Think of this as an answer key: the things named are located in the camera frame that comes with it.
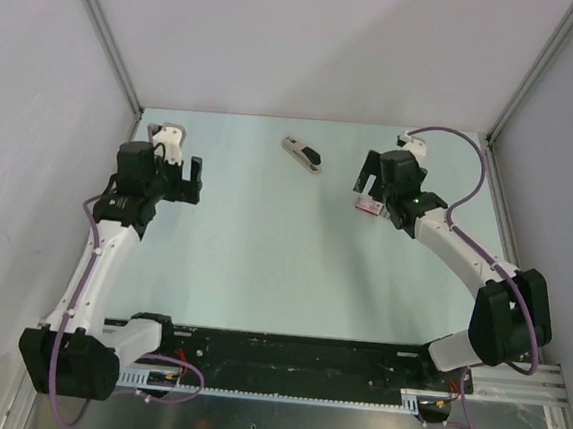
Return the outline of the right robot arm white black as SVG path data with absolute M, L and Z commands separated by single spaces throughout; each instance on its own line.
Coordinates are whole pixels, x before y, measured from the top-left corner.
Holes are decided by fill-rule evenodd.
M 353 187 L 383 205 L 395 228 L 437 255 L 475 300 L 466 329 L 426 344 L 426 357 L 415 362 L 416 380 L 436 389 L 451 371 L 513 365 L 524 354 L 537 368 L 538 352 L 552 341 L 546 278 L 482 249 L 449 219 L 442 198 L 422 190 L 426 175 L 409 151 L 371 151 Z

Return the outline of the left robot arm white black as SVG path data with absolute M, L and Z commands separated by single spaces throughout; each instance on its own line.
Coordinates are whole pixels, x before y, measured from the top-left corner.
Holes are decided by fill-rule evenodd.
M 117 152 L 117 170 L 100 196 L 85 202 L 89 238 L 80 263 L 43 326 L 23 330 L 18 347 L 38 393 L 101 401 L 123 368 L 148 357 L 167 362 L 176 348 L 168 315 L 139 312 L 106 334 L 108 301 L 128 255 L 142 242 L 159 202 L 197 205 L 202 159 L 192 157 L 189 179 L 173 146 L 133 141 Z

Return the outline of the beige black stapler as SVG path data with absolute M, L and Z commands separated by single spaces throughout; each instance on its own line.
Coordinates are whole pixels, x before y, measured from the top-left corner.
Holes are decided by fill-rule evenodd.
M 283 139 L 282 147 L 312 175 L 321 173 L 322 157 L 315 149 L 290 136 Z

